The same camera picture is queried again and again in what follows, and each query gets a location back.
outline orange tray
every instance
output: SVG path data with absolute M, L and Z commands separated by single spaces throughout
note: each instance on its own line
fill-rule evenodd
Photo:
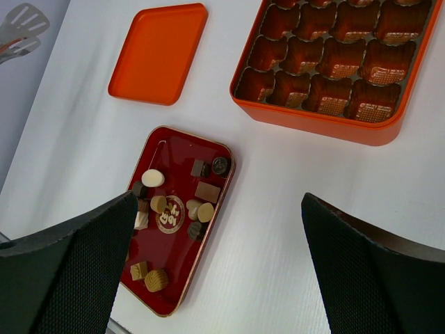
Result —
M 232 160 L 232 167 L 226 178 L 213 174 L 213 172 L 210 172 L 208 177 L 191 176 L 195 159 L 211 164 L 216 157 L 226 157 Z M 177 204 L 180 209 L 177 217 L 178 224 L 175 228 L 168 224 L 161 225 L 158 223 L 160 215 L 151 211 L 148 227 L 144 230 L 134 231 L 130 242 L 129 260 L 125 264 L 120 281 L 156 315 L 167 317 L 176 311 L 186 295 L 218 211 L 234 176 L 235 161 L 229 148 L 222 144 L 169 127 L 158 127 L 147 139 L 131 178 L 129 189 L 132 188 L 134 182 L 141 179 L 142 174 L 149 168 L 161 171 L 165 176 L 165 182 L 159 188 L 149 188 L 147 198 L 157 195 L 169 196 L 168 202 L 174 201 L 172 203 Z M 195 198 L 195 190 L 199 181 L 220 187 L 221 192 L 218 202 L 215 204 L 215 214 L 209 222 L 203 240 L 193 241 L 187 233 L 192 220 L 189 219 L 188 212 L 184 207 L 188 200 Z M 174 230 L 165 231 L 165 227 L 174 228 Z M 169 285 L 160 292 L 151 293 L 145 287 L 144 280 L 133 281 L 130 266 L 139 262 L 146 262 L 149 271 L 164 269 L 169 278 Z
M 367 145 L 399 131 L 442 0 L 263 0 L 230 93 L 255 120 Z
M 134 18 L 108 93 L 122 99 L 174 104 L 207 20 L 200 3 L 146 9 Z

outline red tin tray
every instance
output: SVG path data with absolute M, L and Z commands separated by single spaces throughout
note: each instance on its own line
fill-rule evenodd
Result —
M 227 178 L 210 173 L 210 176 L 193 177 L 191 169 L 195 159 L 211 164 L 216 157 L 232 160 L 232 167 Z M 149 213 L 148 228 L 135 230 L 129 247 L 129 260 L 125 263 L 121 283 L 140 301 L 160 317 L 173 314 L 186 295 L 188 286 L 200 261 L 202 251 L 215 222 L 219 209 L 235 171 L 233 154 L 226 146 L 206 140 L 169 127 L 158 127 L 148 137 L 139 162 L 131 177 L 129 189 L 140 180 L 142 174 L 150 168 L 161 171 L 165 176 L 164 184 L 159 188 L 149 188 L 148 198 L 152 196 L 176 196 L 183 205 L 180 207 L 179 221 L 184 217 L 180 228 L 167 234 L 156 223 L 153 211 Z M 184 209 L 188 200 L 195 198 L 199 181 L 221 188 L 220 197 L 215 204 L 215 215 L 209 222 L 202 241 L 193 241 L 188 237 L 187 229 L 191 223 L 188 212 Z M 143 280 L 133 281 L 130 266 L 147 262 L 148 270 L 164 269 L 169 278 L 169 285 L 160 292 L 151 293 Z

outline round chocolate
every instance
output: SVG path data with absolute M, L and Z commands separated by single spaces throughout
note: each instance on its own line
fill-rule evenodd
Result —
M 148 188 L 144 186 L 142 181 L 136 181 L 134 182 L 131 191 L 138 196 L 139 198 L 147 197 Z
M 204 203 L 197 210 L 197 218 L 201 223 L 208 223 L 213 218 L 215 209 L 211 203 Z
M 218 157 L 213 160 L 211 165 L 212 171 L 221 177 L 226 177 L 229 174 L 232 162 L 228 158 Z

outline orange box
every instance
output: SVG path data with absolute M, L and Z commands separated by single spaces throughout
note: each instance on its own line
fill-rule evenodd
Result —
M 140 11 L 131 23 L 108 93 L 126 100 L 174 104 L 206 21 L 201 3 Z

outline black mesh fabric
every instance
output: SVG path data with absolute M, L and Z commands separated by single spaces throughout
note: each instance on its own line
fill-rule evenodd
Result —
M 137 199 L 128 192 L 87 214 L 18 239 L 14 246 L 0 250 L 0 270 L 3 263 L 10 272 L 17 270 L 9 276 L 15 277 L 10 289 L 28 289 L 28 286 L 35 289 L 34 294 L 21 296 L 19 301 L 34 305 L 35 310 L 10 314 L 16 319 L 4 317 L 0 326 L 18 328 L 9 332 L 17 334 L 105 333 L 136 212 Z M 35 272 L 35 281 L 32 272 L 19 276 L 23 268 L 39 265 L 44 271 Z M 43 298 L 35 301 L 35 296 L 42 292 Z M 2 302 L 15 303 L 14 294 L 18 295 L 13 291 L 10 300 Z M 5 314 L 10 312 L 8 305 L 0 306 L 2 309 Z M 28 330 L 15 322 L 26 323 L 28 318 L 32 318 Z
M 307 194 L 306 237 L 333 333 L 445 333 L 445 251 Z
M 302 219 L 332 333 L 402 333 L 363 238 L 311 195 Z

